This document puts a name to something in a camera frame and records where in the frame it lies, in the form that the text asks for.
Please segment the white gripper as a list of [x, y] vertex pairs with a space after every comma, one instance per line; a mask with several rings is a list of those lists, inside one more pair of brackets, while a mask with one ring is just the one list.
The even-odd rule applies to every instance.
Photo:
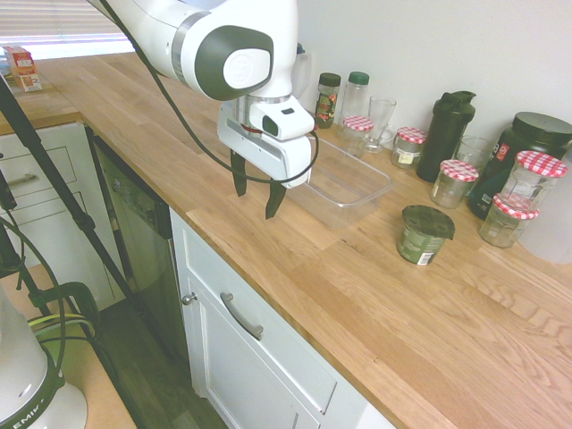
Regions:
[[265, 219], [273, 218], [287, 189], [278, 181], [293, 178], [311, 164], [312, 144], [306, 136], [280, 141], [268, 134], [246, 131], [233, 117], [232, 102], [223, 102], [219, 111], [219, 140], [231, 151], [231, 172], [239, 197], [247, 191], [246, 161], [276, 181], [269, 184]]

